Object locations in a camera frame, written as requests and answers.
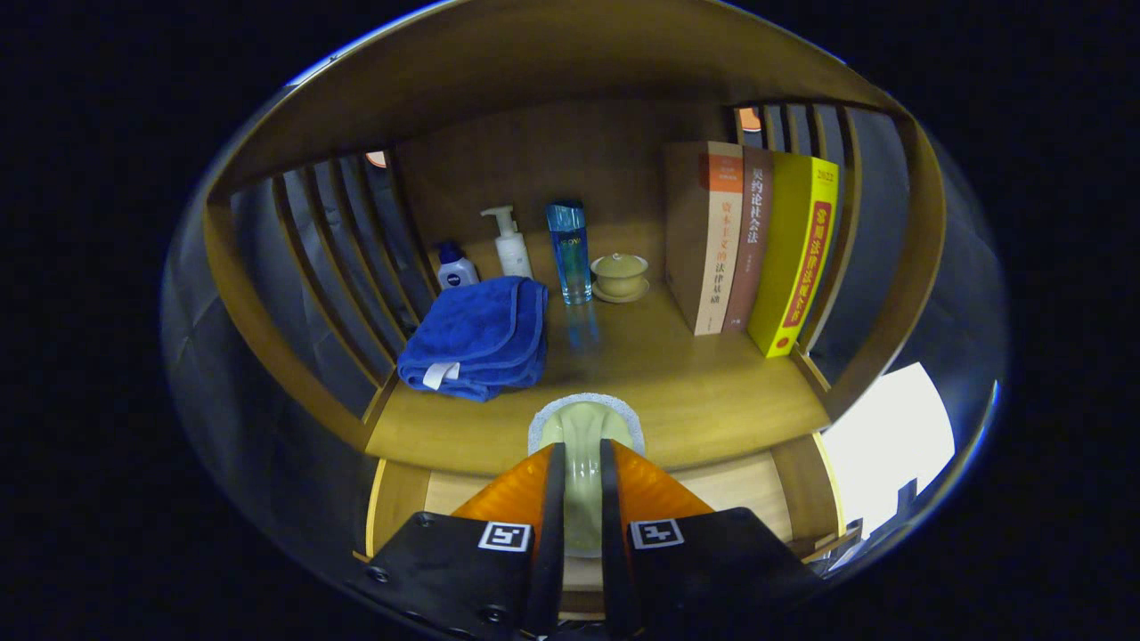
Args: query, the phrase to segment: pump dispenser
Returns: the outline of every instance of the pump dispenser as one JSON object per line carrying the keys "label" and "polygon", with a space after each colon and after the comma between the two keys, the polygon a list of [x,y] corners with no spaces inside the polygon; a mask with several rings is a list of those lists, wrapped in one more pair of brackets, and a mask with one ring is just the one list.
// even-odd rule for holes
{"label": "pump dispenser", "polygon": [[479,212],[480,216],[494,216],[498,219],[499,236],[495,238],[495,249],[499,254],[499,262],[503,265],[504,276],[523,276],[534,278],[530,270],[530,255],[527,254],[527,245],[519,233],[519,226],[511,219],[514,205],[494,206]]}

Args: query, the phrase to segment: blue glass bottle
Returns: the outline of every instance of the blue glass bottle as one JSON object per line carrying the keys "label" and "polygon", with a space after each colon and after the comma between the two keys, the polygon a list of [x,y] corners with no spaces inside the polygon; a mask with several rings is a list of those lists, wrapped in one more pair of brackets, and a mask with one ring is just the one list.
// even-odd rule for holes
{"label": "blue glass bottle", "polygon": [[562,298],[581,305],[593,297],[589,283],[589,250],[586,246],[586,212],[580,201],[555,201],[546,205],[546,224],[554,244]]}

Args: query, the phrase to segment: teacup lid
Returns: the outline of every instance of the teacup lid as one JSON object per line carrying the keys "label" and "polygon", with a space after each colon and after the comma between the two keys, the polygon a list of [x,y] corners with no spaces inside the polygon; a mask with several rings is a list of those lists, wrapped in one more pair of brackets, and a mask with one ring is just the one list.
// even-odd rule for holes
{"label": "teacup lid", "polygon": [[594,260],[589,269],[603,278],[629,278],[644,274],[649,262],[632,253],[612,253]]}

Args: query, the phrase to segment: brown book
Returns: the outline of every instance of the brown book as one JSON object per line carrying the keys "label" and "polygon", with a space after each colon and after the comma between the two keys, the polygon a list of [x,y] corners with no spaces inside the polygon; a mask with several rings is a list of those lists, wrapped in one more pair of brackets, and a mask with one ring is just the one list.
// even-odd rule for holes
{"label": "brown book", "polygon": [[695,335],[719,334],[740,241],[743,152],[728,143],[665,148],[665,278]]}
{"label": "brown book", "polygon": [[760,266],[768,242],[772,220],[772,153],[744,147],[744,202],[740,212],[740,244],[732,292],[724,314],[722,332],[743,332],[756,305],[760,286]]}

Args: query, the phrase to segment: blue towel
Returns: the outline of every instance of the blue towel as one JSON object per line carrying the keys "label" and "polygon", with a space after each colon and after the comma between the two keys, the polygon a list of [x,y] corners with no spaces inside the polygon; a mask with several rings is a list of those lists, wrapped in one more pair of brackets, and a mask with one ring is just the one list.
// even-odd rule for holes
{"label": "blue towel", "polygon": [[426,390],[429,367],[459,363],[458,379],[445,379],[438,391],[482,401],[503,387],[534,386],[546,360],[548,295],[543,284],[518,276],[445,290],[400,355],[400,379]]}

